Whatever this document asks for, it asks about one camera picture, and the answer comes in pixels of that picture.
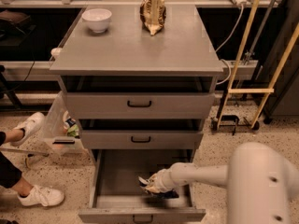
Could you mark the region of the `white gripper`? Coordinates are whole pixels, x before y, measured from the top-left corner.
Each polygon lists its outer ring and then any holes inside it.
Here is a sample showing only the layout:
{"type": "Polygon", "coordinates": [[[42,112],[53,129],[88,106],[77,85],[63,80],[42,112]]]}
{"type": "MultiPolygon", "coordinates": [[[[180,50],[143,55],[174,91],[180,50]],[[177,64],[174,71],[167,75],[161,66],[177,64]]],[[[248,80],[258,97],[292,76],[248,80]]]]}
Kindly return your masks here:
{"type": "Polygon", "coordinates": [[[146,186],[143,190],[150,194],[159,194],[160,192],[168,192],[175,187],[171,172],[169,169],[160,170],[157,174],[153,174],[147,179],[146,186]]]}

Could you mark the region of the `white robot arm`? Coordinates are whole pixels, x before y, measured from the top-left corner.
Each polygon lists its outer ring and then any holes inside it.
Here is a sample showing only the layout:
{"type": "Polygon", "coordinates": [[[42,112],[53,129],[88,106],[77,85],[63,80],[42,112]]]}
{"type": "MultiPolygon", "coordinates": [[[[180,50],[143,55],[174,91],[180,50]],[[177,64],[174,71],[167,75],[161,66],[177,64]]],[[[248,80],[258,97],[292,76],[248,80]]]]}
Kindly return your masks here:
{"type": "Polygon", "coordinates": [[[195,182],[227,189],[227,224],[291,224],[289,200],[299,194],[299,171],[271,147],[244,143],[226,165],[176,162],[139,185],[153,196],[176,198],[178,187],[195,182]]]}

